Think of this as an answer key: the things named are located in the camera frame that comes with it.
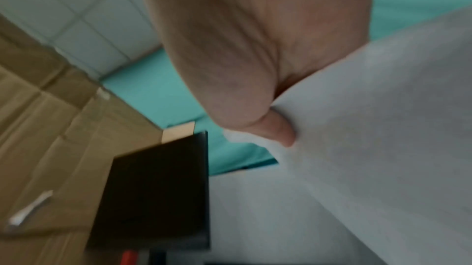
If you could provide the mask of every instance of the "teal fabric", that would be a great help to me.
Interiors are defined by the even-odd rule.
[[[471,4],[472,0],[374,0],[371,39],[388,36],[399,29]],[[197,132],[207,130],[211,175],[275,162],[263,148],[227,142],[221,128],[211,121],[188,91],[163,50],[114,74],[103,83],[163,128],[194,120]]]

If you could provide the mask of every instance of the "red object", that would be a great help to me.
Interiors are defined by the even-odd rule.
[[[127,250],[121,256],[120,265],[136,265],[137,260],[138,260],[138,252]]]

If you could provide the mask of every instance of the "hand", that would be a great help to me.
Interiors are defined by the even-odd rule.
[[[372,2],[145,1],[173,65],[209,116],[286,147],[295,132],[271,103],[364,45]]]

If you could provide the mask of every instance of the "black screen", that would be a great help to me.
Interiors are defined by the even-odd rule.
[[[209,248],[207,133],[115,158],[88,248]]]

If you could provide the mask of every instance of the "finger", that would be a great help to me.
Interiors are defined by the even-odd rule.
[[[284,147],[291,147],[295,142],[295,131],[282,115],[274,110],[260,118],[256,123],[241,131],[279,142]]]

